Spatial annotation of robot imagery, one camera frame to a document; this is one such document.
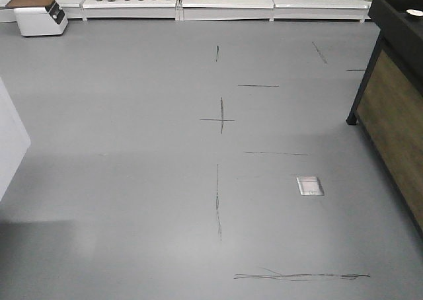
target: white appliance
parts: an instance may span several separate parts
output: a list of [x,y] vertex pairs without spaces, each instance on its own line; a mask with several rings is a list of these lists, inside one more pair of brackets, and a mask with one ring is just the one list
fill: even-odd
[[23,36],[63,34],[67,26],[65,12],[55,0],[18,0],[7,6],[15,8],[16,22]]

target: drawn cross mark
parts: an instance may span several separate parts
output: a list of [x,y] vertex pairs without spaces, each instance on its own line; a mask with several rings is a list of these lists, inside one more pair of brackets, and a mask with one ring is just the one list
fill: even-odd
[[224,113],[223,113],[223,99],[220,98],[220,119],[217,118],[202,118],[200,120],[204,121],[214,121],[214,122],[221,122],[220,134],[223,133],[223,126],[225,122],[234,122],[234,120],[226,120]]

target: gray floor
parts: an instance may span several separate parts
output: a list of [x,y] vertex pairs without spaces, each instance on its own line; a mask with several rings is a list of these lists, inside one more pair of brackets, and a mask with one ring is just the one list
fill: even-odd
[[[0,24],[0,76],[32,138],[0,203],[0,299],[422,299],[422,241],[344,121],[364,73],[347,70],[377,34],[93,20],[23,38]],[[325,196],[300,196],[297,175]]]

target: floor outlet cover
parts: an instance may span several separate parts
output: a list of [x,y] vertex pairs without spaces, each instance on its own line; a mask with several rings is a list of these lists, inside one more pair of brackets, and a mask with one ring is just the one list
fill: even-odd
[[325,194],[316,176],[298,176],[297,182],[302,196],[324,196]]

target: wooden panel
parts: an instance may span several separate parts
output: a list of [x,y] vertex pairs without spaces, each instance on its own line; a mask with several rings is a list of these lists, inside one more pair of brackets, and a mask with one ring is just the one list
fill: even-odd
[[423,228],[423,96],[383,50],[357,111]]

